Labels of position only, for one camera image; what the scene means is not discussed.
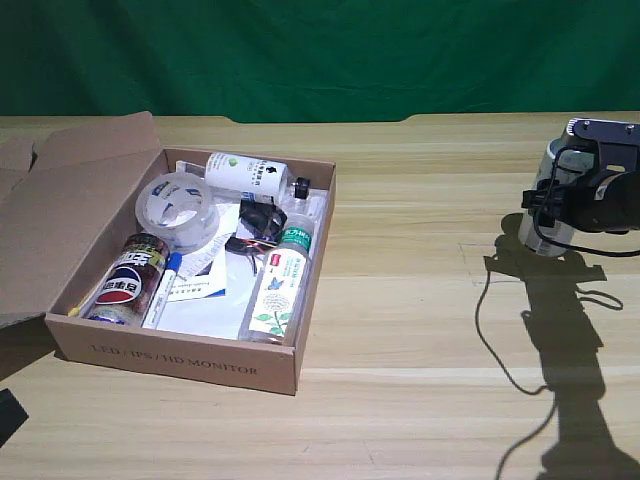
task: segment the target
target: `wood grain surface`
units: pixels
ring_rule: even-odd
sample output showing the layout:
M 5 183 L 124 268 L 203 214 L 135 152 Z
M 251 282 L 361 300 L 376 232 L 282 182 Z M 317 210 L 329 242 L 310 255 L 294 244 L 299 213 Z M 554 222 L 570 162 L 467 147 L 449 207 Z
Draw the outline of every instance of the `wood grain surface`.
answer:
M 30 415 L 0 450 L 0 478 L 640 478 L 640 260 L 544 260 L 514 237 L 521 192 L 574 115 L 640 122 L 157 118 L 165 145 L 337 163 L 299 393 L 68 363 L 41 324 L 0 331 L 0 387 Z M 0 141 L 91 120 L 4 117 Z M 640 236 L 575 241 L 622 250 Z M 553 392 L 516 390 L 476 320 L 518 385 Z

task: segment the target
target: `white marker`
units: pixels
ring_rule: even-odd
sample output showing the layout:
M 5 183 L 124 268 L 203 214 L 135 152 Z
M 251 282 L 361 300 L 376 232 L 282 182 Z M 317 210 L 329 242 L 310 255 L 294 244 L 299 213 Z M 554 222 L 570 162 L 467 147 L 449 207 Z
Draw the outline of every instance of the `white marker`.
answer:
M 173 281 L 176 279 L 176 275 L 178 274 L 178 269 L 180 268 L 181 264 L 182 254 L 172 253 L 169 257 L 169 261 L 167 262 L 167 268 L 162 275 L 162 280 L 160 280 L 160 284 L 158 285 L 156 293 L 153 296 L 153 300 L 151 300 L 149 310 L 147 310 L 147 314 L 144 316 L 142 328 L 155 329 L 158 327 L 158 320 L 160 320 L 162 311 L 167 304 L 169 292 L 171 292 Z

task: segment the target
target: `green backdrop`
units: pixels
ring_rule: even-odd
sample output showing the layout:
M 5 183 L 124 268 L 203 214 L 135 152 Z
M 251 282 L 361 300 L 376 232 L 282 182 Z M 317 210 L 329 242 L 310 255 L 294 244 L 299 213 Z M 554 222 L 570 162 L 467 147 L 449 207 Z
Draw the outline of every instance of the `green backdrop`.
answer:
M 2 0 L 0 115 L 640 109 L 640 0 Z

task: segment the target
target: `clear tape roll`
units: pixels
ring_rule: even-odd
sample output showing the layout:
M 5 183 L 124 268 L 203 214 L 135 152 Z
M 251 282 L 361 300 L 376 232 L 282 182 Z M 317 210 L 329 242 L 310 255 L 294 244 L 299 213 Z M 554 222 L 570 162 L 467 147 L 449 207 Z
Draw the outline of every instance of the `clear tape roll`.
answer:
M 145 231 L 182 254 L 203 247 L 218 228 L 211 187 L 191 173 L 168 173 L 150 182 L 138 195 L 136 217 Z

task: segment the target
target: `snack can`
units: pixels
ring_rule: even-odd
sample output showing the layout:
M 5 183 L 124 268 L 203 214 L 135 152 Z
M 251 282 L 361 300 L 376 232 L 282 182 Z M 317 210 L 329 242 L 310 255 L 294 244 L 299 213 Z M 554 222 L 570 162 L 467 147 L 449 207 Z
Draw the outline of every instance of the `snack can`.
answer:
M 141 326 L 164 273 L 169 247 L 148 233 L 130 236 L 87 318 Z

